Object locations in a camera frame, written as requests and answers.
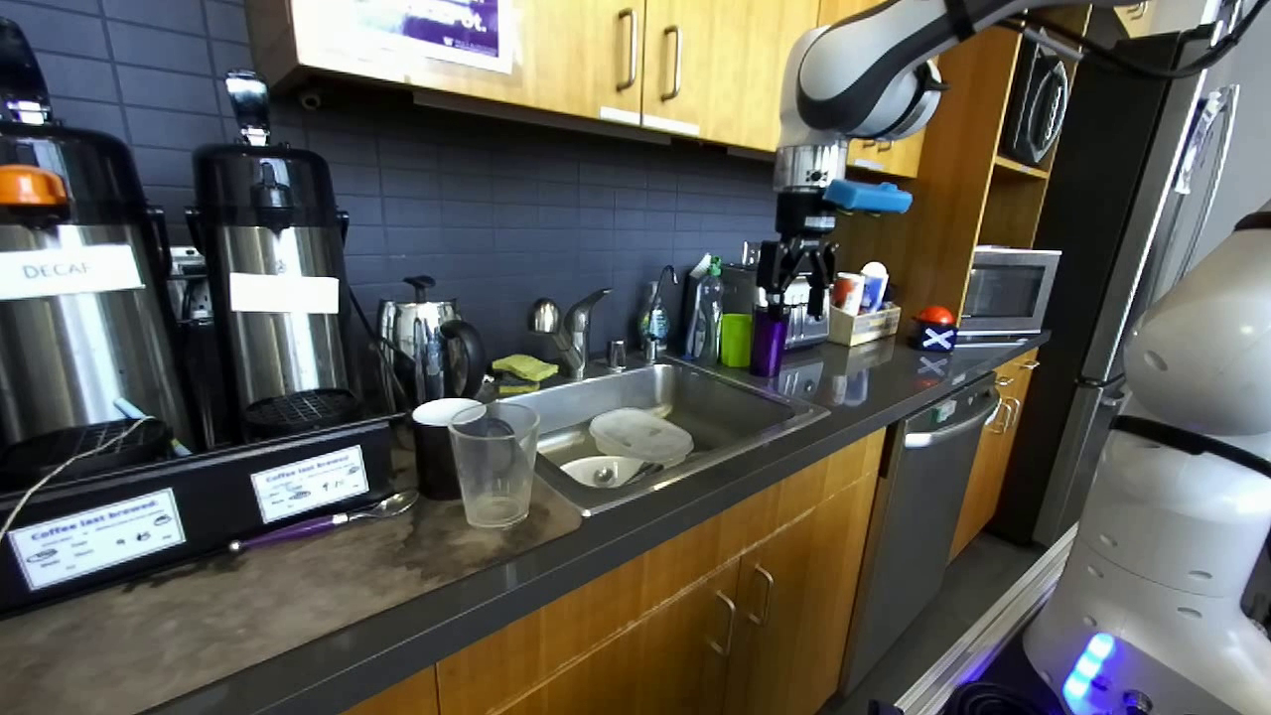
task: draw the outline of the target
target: coffee dispenser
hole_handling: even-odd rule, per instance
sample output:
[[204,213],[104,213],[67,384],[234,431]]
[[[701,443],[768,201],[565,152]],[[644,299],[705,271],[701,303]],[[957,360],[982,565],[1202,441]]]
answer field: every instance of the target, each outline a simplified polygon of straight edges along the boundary
[[161,264],[127,147],[58,127],[0,18],[0,491],[190,443]]
[[392,410],[409,414],[435,398],[472,398],[483,376],[483,350],[451,303],[430,299],[431,279],[406,279],[413,303],[382,303],[382,350],[392,380]]
[[356,418],[333,184],[313,152],[270,141],[266,83],[225,78],[242,141],[193,153],[190,233],[207,254],[225,429],[282,437]]

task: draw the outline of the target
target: lower cabinet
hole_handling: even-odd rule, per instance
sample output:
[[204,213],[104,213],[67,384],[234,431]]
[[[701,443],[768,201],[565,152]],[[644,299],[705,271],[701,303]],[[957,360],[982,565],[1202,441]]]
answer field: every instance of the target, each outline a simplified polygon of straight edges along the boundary
[[1004,467],[1008,467],[1008,454],[1018,443],[1018,429],[1022,429],[1022,414],[1024,414],[1035,366],[1042,366],[1035,350],[997,366],[997,394],[1002,398],[997,398],[997,410],[993,410],[993,418],[986,419],[986,431],[982,431],[982,448],[977,448],[977,462],[973,462],[973,474],[970,474],[970,486],[966,486],[966,496],[962,496],[962,517],[957,517],[949,558],[962,556],[986,533],[986,524],[997,511],[1002,479],[1004,479]]
[[356,704],[348,715],[435,715],[435,666],[399,678],[392,689],[382,689]]
[[879,462],[883,431],[442,658],[442,709],[813,715],[839,687]]

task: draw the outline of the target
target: power cord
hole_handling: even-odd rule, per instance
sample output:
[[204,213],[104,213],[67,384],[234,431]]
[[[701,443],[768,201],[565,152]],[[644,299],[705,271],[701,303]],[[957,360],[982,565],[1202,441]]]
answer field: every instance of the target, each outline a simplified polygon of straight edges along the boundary
[[1179,66],[1151,66],[1151,63],[1125,60],[1110,46],[1104,46],[1104,45],[1063,29],[1063,22],[1052,22],[1043,14],[1018,14],[1018,18],[1004,18],[1004,29],[1024,30],[1024,35],[1030,35],[1030,29],[1043,29],[1052,35],[1085,46],[1093,60],[1125,66],[1125,71],[1144,76],[1144,78],[1187,78],[1187,76],[1198,76],[1198,71],[1214,66],[1222,54],[1231,54],[1231,46],[1255,29],[1261,9],[1267,9],[1267,0],[1255,0],[1210,53],[1202,53],[1190,63],[1179,63]]
[[6,507],[4,524],[0,524],[0,542],[6,541],[17,517],[29,507],[29,501],[46,486],[55,479],[58,474],[67,474],[70,466],[80,462],[91,462],[100,454],[111,454],[116,443],[121,443],[127,437],[136,437],[143,423],[153,423],[153,418],[139,418],[129,419],[121,431],[116,431],[111,441],[94,443],[94,448],[83,448],[83,454],[70,454],[67,462],[58,462],[55,467],[46,467],[34,486],[29,486],[29,491]]

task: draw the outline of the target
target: cabinet handle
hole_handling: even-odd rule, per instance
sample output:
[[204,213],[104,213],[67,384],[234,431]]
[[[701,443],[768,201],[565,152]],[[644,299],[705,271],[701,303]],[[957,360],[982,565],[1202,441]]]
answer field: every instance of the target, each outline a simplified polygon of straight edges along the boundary
[[986,429],[1004,429],[1004,418],[1008,418],[1008,399],[997,398],[993,414],[986,418]]
[[777,589],[777,574],[770,574],[764,565],[746,565],[746,566],[752,566],[752,574],[760,574],[768,582],[768,591]]
[[615,92],[634,86],[634,10],[625,9],[619,14],[619,83]]
[[683,76],[683,30],[679,30],[679,22],[664,29],[664,46],[666,46],[666,92],[664,92],[664,104],[670,104],[679,94],[679,76]]
[[705,635],[705,648],[725,658],[730,654],[730,632],[738,625],[738,605],[713,589],[713,605],[722,605],[725,626],[722,626],[722,642]]

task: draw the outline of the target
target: sink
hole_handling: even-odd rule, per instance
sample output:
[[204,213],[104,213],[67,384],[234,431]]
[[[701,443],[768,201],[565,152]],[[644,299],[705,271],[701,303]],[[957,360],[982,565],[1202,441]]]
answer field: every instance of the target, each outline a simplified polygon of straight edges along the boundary
[[[738,376],[683,360],[659,360],[628,374],[569,380],[513,399],[540,414],[534,474],[550,489],[561,489],[580,507],[580,517],[632,503],[654,489],[687,479],[719,462],[764,448],[795,431],[799,423],[824,418],[824,410],[781,399]],[[666,467],[640,467],[632,479],[615,489],[570,479],[565,466],[602,458],[586,423],[615,410],[640,410],[683,429],[691,437],[687,462]]]

